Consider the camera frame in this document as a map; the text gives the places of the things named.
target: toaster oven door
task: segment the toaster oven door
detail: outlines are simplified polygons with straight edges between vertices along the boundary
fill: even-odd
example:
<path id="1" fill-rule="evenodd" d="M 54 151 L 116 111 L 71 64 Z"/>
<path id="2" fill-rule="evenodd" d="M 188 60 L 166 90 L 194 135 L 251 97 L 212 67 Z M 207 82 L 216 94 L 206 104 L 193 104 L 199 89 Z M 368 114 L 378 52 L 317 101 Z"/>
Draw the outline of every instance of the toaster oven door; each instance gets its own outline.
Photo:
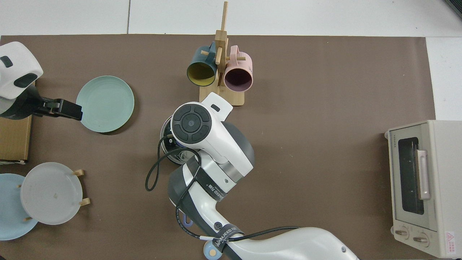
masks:
<path id="1" fill-rule="evenodd" d="M 437 231 L 428 124 L 390 131 L 390 137 L 395 218 Z"/>

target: mug rack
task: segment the mug rack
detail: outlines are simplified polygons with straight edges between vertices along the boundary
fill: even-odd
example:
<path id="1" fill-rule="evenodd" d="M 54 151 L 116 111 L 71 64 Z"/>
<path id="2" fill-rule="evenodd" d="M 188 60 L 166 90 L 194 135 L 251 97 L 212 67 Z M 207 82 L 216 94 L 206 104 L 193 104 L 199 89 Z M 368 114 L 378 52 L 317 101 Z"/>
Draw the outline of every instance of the mug rack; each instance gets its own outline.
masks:
<path id="1" fill-rule="evenodd" d="M 199 89 L 199 102 L 202 102 L 211 92 L 218 94 L 233 106 L 244 105 L 244 92 L 234 92 L 225 86 L 223 75 L 225 74 L 226 61 L 229 60 L 228 53 L 228 35 L 225 31 L 226 16 L 228 13 L 228 2 L 223 4 L 223 16 L 221 18 L 221 30 L 215 33 L 217 76 L 215 81 Z M 208 55 L 208 52 L 202 51 L 201 54 Z M 238 57 L 237 60 L 245 60 L 245 57 Z"/>

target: toaster oven knob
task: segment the toaster oven knob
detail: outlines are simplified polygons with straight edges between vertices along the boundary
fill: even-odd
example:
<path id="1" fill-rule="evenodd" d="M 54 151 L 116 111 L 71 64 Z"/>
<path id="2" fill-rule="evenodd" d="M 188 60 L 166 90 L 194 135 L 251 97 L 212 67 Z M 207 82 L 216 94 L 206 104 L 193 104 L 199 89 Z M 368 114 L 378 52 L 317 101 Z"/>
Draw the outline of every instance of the toaster oven knob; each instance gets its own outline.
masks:
<path id="1" fill-rule="evenodd" d="M 399 230 L 395 230 L 395 234 L 403 236 L 404 239 L 409 238 L 409 232 L 407 231 L 407 228 L 405 227 L 401 227 Z"/>
<path id="2" fill-rule="evenodd" d="M 430 242 L 428 241 L 428 236 L 424 233 L 421 233 L 420 236 L 414 237 L 414 241 L 420 243 L 424 247 L 428 247 L 430 245 Z"/>

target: blue plate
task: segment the blue plate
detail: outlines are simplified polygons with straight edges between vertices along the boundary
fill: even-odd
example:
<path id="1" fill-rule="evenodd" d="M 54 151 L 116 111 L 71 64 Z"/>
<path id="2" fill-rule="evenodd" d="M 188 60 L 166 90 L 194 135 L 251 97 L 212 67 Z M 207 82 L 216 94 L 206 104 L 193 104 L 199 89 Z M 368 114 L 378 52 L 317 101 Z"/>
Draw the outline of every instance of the blue plate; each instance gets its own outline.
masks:
<path id="1" fill-rule="evenodd" d="M 82 106 L 81 122 L 86 128 L 107 133 L 130 119 L 135 98 L 125 81 L 114 76 L 101 76 L 83 86 L 76 103 Z"/>
<path id="2" fill-rule="evenodd" d="M 21 189 L 24 177 L 12 173 L 0 174 L 0 241 L 25 235 L 37 224 L 37 220 L 24 221 L 29 215 L 21 204 Z"/>

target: mug handle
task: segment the mug handle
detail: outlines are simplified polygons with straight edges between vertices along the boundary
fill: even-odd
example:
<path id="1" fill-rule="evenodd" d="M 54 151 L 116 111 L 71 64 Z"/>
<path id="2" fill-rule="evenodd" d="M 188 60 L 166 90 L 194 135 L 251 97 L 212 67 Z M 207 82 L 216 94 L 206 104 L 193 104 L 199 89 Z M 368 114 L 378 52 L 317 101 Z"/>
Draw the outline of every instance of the mug handle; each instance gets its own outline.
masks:
<path id="1" fill-rule="evenodd" d="M 230 65 L 231 66 L 237 66 L 237 54 L 239 53 L 239 48 L 237 45 L 231 46 L 231 51 L 230 51 Z"/>
<path id="2" fill-rule="evenodd" d="M 215 47 L 215 41 L 213 41 L 212 44 L 210 45 L 210 49 L 208 51 L 208 55 L 205 61 L 207 63 L 212 63 L 216 54 L 217 54 L 217 48 Z"/>

